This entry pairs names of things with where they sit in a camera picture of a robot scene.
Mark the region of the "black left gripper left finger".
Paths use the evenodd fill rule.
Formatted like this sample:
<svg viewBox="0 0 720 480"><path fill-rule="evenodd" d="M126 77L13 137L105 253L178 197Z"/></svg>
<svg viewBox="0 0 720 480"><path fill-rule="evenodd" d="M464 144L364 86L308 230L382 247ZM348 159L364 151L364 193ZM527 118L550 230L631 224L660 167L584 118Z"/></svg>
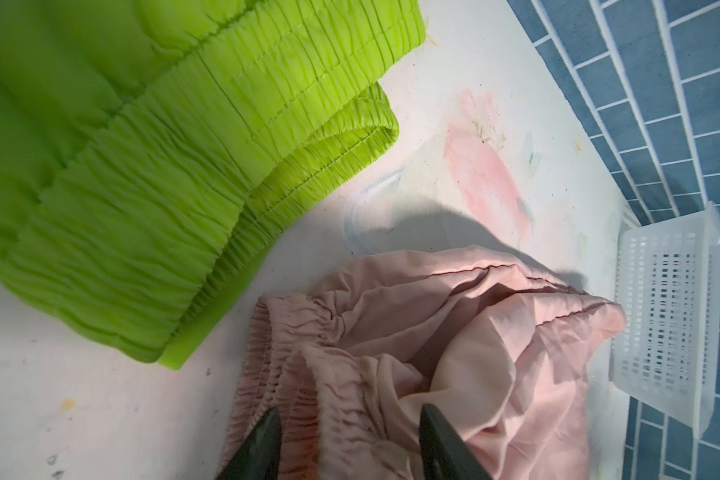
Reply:
<svg viewBox="0 0 720 480"><path fill-rule="evenodd" d="M275 480L281 458L282 427L278 409L268 409L216 480Z"/></svg>

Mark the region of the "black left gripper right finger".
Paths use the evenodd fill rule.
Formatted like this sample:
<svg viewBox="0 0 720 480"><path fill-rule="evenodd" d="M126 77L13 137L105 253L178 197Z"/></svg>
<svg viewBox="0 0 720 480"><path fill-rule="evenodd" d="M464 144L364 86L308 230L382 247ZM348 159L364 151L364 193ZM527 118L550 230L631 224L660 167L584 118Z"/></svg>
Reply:
<svg viewBox="0 0 720 480"><path fill-rule="evenodd" d="M433 404L421 408L419 445L426 480L493 479Z"/></svg>

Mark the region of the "pink shorts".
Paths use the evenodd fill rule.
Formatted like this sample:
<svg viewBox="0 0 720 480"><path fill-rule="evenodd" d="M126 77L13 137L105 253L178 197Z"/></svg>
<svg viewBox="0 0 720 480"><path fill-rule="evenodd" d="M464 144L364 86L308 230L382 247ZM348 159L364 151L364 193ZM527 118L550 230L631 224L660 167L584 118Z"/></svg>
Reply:
<svg viewBox="0 0 720 480"><path fill-rule="evenodd" d="M258 301L222 461L276 408L283 479L420 479L431 404L496 479L584 479L587 364L625 325L482 247L359 258Z"/></svg>

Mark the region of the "white plastic basket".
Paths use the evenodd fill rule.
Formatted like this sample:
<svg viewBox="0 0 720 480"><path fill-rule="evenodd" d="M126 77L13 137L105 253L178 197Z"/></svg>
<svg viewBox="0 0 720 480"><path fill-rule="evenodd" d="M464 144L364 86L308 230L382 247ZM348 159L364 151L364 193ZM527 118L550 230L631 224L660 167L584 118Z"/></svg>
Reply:
<svg viewBox="0 0 720 480"><path fill-rule="evenodd" d="M718 364L716 205L623 233L615 300L626 327L612 341L610 380L700 438L713 417Z"/></svg>

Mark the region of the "lime green shorts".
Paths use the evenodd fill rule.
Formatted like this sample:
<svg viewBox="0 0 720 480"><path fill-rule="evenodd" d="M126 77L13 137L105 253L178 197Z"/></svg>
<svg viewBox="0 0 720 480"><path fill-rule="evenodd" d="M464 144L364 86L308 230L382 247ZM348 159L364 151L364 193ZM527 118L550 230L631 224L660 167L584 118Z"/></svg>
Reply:
<svg viewBox="0 0 720 480"><path fill-rule="evenodd" d="M0 285L180 368L383 155L415 1L0 1Z"/></svg>

